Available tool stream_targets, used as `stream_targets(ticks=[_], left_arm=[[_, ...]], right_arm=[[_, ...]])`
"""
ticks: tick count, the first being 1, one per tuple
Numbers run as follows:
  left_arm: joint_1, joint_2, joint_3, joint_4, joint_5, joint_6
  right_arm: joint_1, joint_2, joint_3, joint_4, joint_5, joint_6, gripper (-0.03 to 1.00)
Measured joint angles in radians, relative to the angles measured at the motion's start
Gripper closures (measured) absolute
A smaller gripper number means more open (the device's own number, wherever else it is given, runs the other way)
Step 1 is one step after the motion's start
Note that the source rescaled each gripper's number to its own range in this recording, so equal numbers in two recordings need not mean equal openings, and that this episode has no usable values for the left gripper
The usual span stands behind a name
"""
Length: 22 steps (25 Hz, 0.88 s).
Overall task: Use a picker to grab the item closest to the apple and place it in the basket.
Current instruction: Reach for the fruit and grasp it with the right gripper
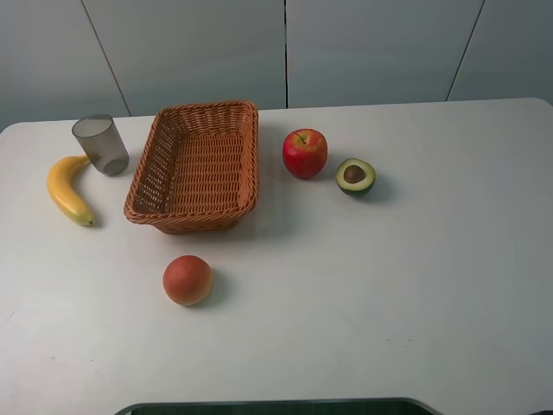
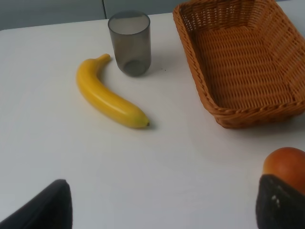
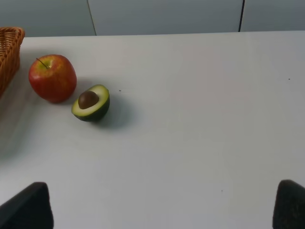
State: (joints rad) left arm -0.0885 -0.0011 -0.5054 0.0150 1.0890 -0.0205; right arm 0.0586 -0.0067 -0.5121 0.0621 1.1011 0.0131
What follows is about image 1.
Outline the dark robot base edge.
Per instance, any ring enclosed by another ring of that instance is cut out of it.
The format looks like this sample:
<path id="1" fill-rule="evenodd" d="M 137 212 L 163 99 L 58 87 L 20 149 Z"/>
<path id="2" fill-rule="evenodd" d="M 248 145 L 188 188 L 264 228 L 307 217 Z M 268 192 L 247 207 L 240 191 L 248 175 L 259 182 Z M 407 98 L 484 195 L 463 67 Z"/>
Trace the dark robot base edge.
<path id="1" fill-rule="evenodd" d="M 118 414 L 437 414 L 412 399 L 315 399 L 136 404 Z"/>

